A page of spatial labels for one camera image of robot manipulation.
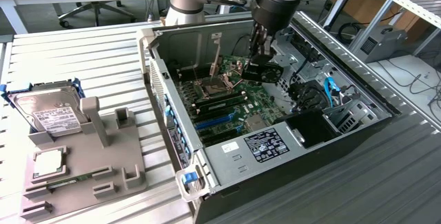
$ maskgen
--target power supply label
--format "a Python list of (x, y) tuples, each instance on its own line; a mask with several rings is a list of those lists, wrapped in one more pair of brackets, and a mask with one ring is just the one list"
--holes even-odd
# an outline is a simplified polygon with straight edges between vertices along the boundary
[(291, 151), (275, 128), (247, 137), (245, 141), (261, 163)]
[(33, 114), (50, 134), (78, 129), (81, 127), (81, 122), (78, 121), (73, 107), (49, 109)]

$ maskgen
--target circuit board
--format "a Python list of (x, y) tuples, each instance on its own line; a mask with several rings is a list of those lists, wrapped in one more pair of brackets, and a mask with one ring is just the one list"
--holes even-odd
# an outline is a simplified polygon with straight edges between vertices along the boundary
[(243, 80), (245, 64), (243, 57), (222, 56), (218, 75), (213, 78), (176, 81), (190, 119), (208, 147), (273, 125), (284, 116), (261, 83)]

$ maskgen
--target wheel caster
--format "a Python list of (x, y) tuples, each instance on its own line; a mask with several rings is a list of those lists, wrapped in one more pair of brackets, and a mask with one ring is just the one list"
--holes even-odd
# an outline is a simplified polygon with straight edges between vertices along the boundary
[(61, 21), (61, 26), (62, 26), (63, 28), (69, 28), (69, 27), (70, 27), (70, 23), (69, 23), (69, 21), (62, 20), (62, 21)]

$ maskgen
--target office chair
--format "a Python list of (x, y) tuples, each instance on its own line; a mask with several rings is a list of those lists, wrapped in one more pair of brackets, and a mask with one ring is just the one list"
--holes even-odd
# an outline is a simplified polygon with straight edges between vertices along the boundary
[[(75, 3), (77, 4), (77, 8), (70, 11), (69, 13), (61, 15), (58, 17), (59, 21), (61, 21), (61, 26), (63, 28), (69, 28), (70, 27), (70, 23), (69, 21), (66, 20), (66, 18), (74, 16), (75, 14), (79, 14), (81, 12), (85, 12), (86, 10), (90, 10), (90, 9), (94, 9), (96, 11), (96, 26), (100, 26), (100, 19), (98, 19), (98, 15), (101, 14), (101, 9), (106, 9), (106, 10), (110, 10), (113, 12), (117, 12), (128, 17), (130, 17), (130, 21), (134, 23), (137, 22), (137, 18), (136, 18), (136, 15), (132, 14), (130, 12), (128, 11), (124, 11), (118, 8), (116, 8), (114, 6), (110, 6), (108, 5), (106, 3), (109, 3), (112, 1), (94, 1), (94, 2), (90, 2), (89, 4), (83, 5), (82, 2), (78, 2)], [(121, 1), (117, 1), (117, 6), (118, 7), (122, 7), (122, 2)]]

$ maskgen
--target hard drive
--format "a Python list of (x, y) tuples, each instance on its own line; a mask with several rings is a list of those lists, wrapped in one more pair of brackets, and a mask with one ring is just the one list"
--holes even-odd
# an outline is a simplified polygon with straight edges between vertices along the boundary
[(88, 123), (89, 118), (79, 108), (85, 94), (78, 79), (35, 85), (27, 83), (26, 86), (2, 85), (0, 91), (34, 132), (49, 131), (58, 137), (82, 131), (81, 124)]

